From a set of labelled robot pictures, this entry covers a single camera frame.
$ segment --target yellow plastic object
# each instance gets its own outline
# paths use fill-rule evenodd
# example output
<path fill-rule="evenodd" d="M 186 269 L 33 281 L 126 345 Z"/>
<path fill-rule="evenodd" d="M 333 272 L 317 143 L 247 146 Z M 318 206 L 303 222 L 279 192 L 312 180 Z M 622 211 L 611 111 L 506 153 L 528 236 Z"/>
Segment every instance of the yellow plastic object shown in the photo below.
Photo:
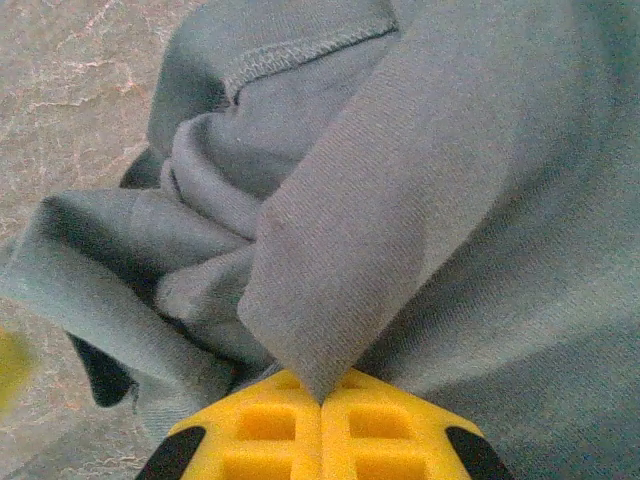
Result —
<path fill-rule="evenodd" d="M 170 435 L 206 431 L 181 480 L 469 480 L 445 433 L 456 426 L 482 436 L 471 422 L 355 370 L 321 408 L 283 371 Z"/>
<path fill-rule="evenodd" d="M 27 343 L 0 328 L 0 413 L 6 412 L 33 369 Z"/>

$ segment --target gray sweatshirt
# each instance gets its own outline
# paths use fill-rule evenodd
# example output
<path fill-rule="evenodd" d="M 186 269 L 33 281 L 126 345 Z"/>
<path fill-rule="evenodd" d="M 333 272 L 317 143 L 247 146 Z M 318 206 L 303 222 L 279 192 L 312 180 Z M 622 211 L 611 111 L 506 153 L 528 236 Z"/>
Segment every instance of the gray sweatshirt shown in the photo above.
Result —
<path fill-rule="evenodd" d="M 517 478 L 640 476 L 637 1 L 212 2 L 122 188 L 45 199 L 0 293 L 161 437 L 351 366 Z"/>

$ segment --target stitched seam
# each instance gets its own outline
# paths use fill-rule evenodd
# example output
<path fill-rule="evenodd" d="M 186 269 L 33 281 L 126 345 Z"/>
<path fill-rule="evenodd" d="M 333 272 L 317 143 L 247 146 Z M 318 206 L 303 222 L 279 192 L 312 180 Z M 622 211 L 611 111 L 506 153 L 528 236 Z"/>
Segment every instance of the stitched seam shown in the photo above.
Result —
<path fill-rule="evenodd" d="M 318 57 L 397 29 L 395 19 L 375 19 L 355 27 L 335 30 L 323 37 L 303 38 L 250 50 L 225 69 L 233 72 L 224 78 L 227 99 L 231 104 L 237 104 L 240 90 L 249 82 L 291 70 Z"/>

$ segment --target gray fabric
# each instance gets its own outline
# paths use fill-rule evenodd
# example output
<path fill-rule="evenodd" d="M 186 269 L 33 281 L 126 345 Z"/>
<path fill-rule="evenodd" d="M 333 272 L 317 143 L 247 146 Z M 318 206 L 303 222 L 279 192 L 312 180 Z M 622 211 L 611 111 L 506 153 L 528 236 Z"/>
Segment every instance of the gray fabric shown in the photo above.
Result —
<path fill-rule="evenodd" d="M 126 371 L 156 436 L 356 365 L 518 478 L 637 477 L 637 7 L 212 2 L 168 48 L 147 189 L 46 199 L 0 292 Z"/>

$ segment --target marble floor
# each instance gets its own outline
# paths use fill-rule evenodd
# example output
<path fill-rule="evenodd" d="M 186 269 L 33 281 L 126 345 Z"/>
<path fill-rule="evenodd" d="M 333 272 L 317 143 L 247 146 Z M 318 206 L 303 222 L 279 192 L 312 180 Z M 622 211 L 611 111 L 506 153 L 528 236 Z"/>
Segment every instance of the marble floor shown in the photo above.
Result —
<path fill-rule="evenodd" d="M 117 184 L 145 148 L 162 52 L 202 0 L 0 0 L 0 242 L 44 196 Z M 62 331 L 0 300 L 39 365 L 0 419 L 0 479 L 132 479 L 153 446 L 130 402 L 100 409 Z"/>

